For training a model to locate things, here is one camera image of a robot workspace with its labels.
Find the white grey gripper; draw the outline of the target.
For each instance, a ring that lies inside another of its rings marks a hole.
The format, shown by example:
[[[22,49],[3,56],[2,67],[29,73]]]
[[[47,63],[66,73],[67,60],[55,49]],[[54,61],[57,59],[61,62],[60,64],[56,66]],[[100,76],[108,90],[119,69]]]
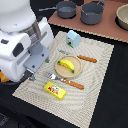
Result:
[[[30,73],[29,79],[35,80],[34,74],[40,66],[49,58],[49,50],[42,44],[38,44],[30,50],[30,57],[25,61],[24,66]]]

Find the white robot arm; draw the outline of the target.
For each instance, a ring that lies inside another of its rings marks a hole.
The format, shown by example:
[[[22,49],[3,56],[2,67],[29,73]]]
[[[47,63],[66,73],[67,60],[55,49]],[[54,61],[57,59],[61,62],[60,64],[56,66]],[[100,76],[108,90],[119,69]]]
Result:
[[[36,20],[30,0],[0,0],[0,70],[7,79],[34,74],[48,59],[52,41],[47,18]]]

